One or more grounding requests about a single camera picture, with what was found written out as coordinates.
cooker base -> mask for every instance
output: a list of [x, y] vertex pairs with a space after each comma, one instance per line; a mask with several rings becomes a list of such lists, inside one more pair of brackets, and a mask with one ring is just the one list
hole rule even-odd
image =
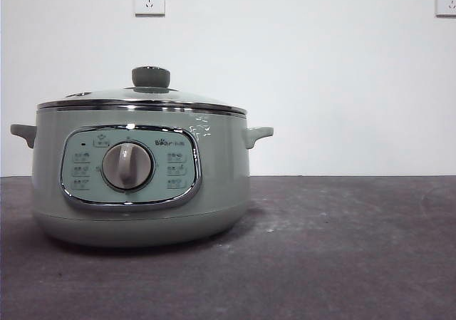
[[208, 237], [230, 228], [248, 202], [225, 210], [151, 220], [76, 220], [34, 212], [44, 232], [67, 242], [92, 247], [152, 247]]

button icon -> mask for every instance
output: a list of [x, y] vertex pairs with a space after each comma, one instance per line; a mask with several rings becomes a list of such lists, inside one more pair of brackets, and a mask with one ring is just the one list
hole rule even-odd
[[74, 190], [89, 190], [89, 179], [75, 179], [71, 182], [71, 187]]
[[183, 176], [187, 174], [187, 168], [184, 165], [169, 165], [167, 167], [168, 176]]
[[93, 146], [96, 148], [107, 148], [109, 147], [109, 140], [100, 140], [99, 138], [96, 140], [93, 140]]
[[187, 156], [182, 153], [168, 153], [167, 160], [168, 163], [185, 163]]
[[76, 165], [71, 172], [72, 176], [90, 176], [89, 165]]
[[76, 153], [73, 155], [73, 162], [74, 163], [88, 163], [90, 162], [90, 153], [89, 152], [84, 152], [84, 153]]
[[182, 179], [171, 179], [167, 181], [167, 189], [169, 190], [178, 190], [185, 188], [185, 181]]

pot body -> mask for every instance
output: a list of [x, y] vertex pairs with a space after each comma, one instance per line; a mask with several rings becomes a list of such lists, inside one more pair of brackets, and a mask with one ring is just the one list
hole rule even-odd
[[[182, 205], [121, 212], [80, 207], [61, 186], [68, 136], [83, 127], [136, 124], [186, 130], [199, 150], [201, 184]], [[241, 115], [163, 110], [40, 109], [33, 149], [33, 214], [52, 237], [84, 245], [141, 247], [184, 242], [231, 227], [249, 202]]]

white knob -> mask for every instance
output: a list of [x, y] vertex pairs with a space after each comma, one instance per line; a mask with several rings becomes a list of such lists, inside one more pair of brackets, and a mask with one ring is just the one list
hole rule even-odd
[[141, 186], [150, 176], [152, 160], [145, 148], [135, 143], [120, 143], [103, 158], [103, 175], [114, 187], [131, 190]]

pot handle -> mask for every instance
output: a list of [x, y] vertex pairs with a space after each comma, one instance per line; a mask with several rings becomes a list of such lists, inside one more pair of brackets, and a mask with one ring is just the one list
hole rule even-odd
[[29, 148], [33, 149], [36, 137], [36, 126], [34, 125], [22, 125], [22, 124], [11, 124], [11, 134], [22, 137], [27, 141]]
[[273, 134], [274, 128], [270, 127], [244, 129], [245, 148], [252, 149], [257, 140], [263, 137], [272, 136]]

